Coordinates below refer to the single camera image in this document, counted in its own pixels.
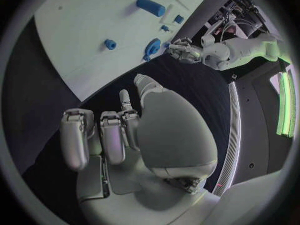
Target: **white curved panel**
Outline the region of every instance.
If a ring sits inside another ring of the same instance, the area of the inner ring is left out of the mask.
[[[124,72],[144,63],[154,38],[170,41],[203,0],[183,6],[177,0],[153,0],[172,12],[163,19],[136,6],[137,0],[47,0],[35,13],[43,47],[54,67],[82,101]],[[181,15],[181,24],[170,16]],[[164,20],[170,31],[161,30]],[[108,50],[106,39],[117,47]]]

